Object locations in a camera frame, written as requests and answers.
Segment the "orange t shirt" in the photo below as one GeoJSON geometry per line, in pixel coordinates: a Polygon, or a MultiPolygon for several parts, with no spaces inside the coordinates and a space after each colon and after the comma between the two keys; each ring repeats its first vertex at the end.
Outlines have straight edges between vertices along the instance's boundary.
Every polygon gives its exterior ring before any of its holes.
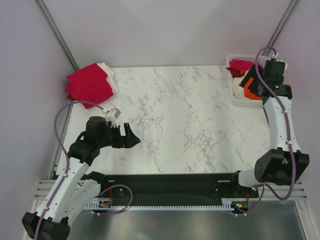
{"type": "Polygon", "coordinates": [[[249,89],[254,80],[255,79],[253,77],[250,77],[247,83],[244,85],[244,96],[250,100],[261,101],[262,98],[249,89]]]}

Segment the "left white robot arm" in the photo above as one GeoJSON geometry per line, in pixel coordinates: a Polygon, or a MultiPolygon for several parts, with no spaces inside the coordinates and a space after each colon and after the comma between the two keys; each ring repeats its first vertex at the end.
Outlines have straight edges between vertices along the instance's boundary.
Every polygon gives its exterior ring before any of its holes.
{"type": "Polygon", "coordinates": [[[29,238],[66,240],[73,221],[83,208],[94,197],[104,197],[109,193],[110,185],[102,179],[87,179],[76,193],[74,190],[102,148],[130,149],[141,142],[128,122],[123,126],[124,135],[113,117],[89,118],[85,131],[69,148],[63,173],[37,210],[24,214],[22,225],[29,238]]]}

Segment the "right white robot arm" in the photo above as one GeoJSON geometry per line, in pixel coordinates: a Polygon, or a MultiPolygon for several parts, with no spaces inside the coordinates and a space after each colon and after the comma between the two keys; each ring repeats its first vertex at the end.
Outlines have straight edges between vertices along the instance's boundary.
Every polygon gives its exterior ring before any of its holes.
{"type": "Polygon", "coordinates": [[[274,59],[266,60],[259,69],[262,81],[257,77],[256,66],[249,70],[253,79],[249,88],[262,98],[262,107],[269,127],[269,151],[261,156],[254,168],[238,173],[238,179],[229,184],[235,197],[242,196],[247,187],[272,183],[290,186],[296,183],[310,163],[308,154],[302,153],[297,142],[292,121],[292,89],[284,84],[286,64],[274,59]]]}

